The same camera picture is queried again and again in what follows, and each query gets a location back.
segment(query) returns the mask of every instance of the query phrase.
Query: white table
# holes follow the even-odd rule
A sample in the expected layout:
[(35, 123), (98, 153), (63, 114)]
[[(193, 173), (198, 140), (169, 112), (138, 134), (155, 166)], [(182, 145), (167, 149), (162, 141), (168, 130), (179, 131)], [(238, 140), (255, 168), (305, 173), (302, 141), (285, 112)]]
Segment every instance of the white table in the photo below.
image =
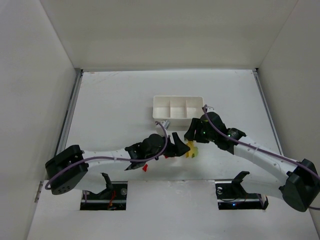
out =
[[(279, 152), (253, 72), (226, 69), (86, 72), (67, 147), (111, 151), (142, 141), (155, 132), (155, 95), (202, 96), (227, 127)], [(181, 139), (186, 131), (169, 130)], [(213, 143), (197, 146), (198, 157), (153, 160), (147, 172), (110, 169), (112, 181), (129, 182), (126, 211), (78, 211), (80, 190), (42, 192), (28, 239), (318, 239), (309, 211), (277, 198), (269, 198), (266, 211), (218, 210), (212, 180), (241, 171), (253, 179), (273, 176)]]

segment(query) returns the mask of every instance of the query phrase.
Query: yellow object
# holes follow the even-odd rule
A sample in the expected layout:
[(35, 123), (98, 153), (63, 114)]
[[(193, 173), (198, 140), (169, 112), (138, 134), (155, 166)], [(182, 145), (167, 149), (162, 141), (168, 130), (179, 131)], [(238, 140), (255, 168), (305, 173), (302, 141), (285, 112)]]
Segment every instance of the yellow object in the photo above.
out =
[(196, 157), (198, 155), (198, 148), (194, 145), (194, 141), (188, 141), (186, 145), (190, 148), (190, 151), (185, 154), (185, 157)]

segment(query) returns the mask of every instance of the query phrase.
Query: white tray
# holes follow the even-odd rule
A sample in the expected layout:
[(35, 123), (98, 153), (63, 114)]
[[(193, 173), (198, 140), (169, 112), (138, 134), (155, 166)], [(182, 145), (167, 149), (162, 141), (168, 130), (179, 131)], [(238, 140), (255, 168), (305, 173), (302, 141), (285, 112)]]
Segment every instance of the white tray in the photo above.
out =
[(155, 121), (170, 120), (172, 126), (189, 126), (192, 118), (203, 115), (202, 96), (154, 96), (153, 118)]

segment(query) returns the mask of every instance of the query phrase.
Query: white wall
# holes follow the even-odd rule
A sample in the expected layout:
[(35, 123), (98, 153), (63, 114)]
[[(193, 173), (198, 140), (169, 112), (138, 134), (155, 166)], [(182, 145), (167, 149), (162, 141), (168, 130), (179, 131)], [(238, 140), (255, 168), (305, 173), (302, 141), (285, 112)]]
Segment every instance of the white wall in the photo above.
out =
[[(320, 0), (299, 0), (258, 73), (285, 155), (313, 161), (318, 172), (319, 67)], [(311, 214), (320, 233), (320, 212)]]
[(0, 1), (0, 239), (23, 240), (75, 71), (39, 0)]
[(41, 0), (75, 67), (260, 66), (297, 0)]

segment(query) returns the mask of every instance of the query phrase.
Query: metal frame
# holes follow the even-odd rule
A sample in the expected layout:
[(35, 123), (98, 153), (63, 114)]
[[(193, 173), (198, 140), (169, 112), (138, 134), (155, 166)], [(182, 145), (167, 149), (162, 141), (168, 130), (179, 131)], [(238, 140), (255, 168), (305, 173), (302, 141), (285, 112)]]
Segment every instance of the metal frame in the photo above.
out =
[(80, 91), (80, 85), (82, 81), (82, 76), (84, 75), (84, 71), (80, 68), (75, 68), (76, 76), (74, 80), (74, 84), (72, 87), (68, 107), (66, 109), (66, 113), (64, 116), (61, 132), (59, 135), (59, 139), (55, 148), (54, 156), (61, 153), (65, 148), (69, 136), (69, 131), (71, 127), (72, 118), (74, 116), (76, 103)]
[(272, 116), (271, 116), (271, 113), (270, 113), (270, 110), (269, 110), (269, 107), (268, 107), (268, 103), (267, 103), (264, 91), (263, 91), (262, 86), (261, 86), (261, 82), (260, 82), (260, 79), (259, 79), (259, 75), (258, 75), (257, 69), (253, 69), (252, 72), (253, 72), (256, 85), (257, 85), (258, 90), (260, 92), (260, 95), (261, 95), (261, 98), (262, 98), (262, 101), (263, 101), (263, 105), (264, 105), (266, 114), (268, 116), (268, 119), (269, 119), (269, 122), (270, 122), (270, 125), (271, 125), (271, 128), (272, 128), (272, 132), (273, 132), (273, 135), (274, 135), (274, 138), (275, 138), (275, 141), (276, 141), (276, 145), (278, 146), (280, 154), (283, 155), (284, 152), (282, 151), (282, 148), (281, 148), (281, 144), (280, 144), (279, 137), (278, 137), (278, 134), (277, 134), (277, 131), (276, 131), (276, 127), (275, 127), (274, 121), (272, 119)]

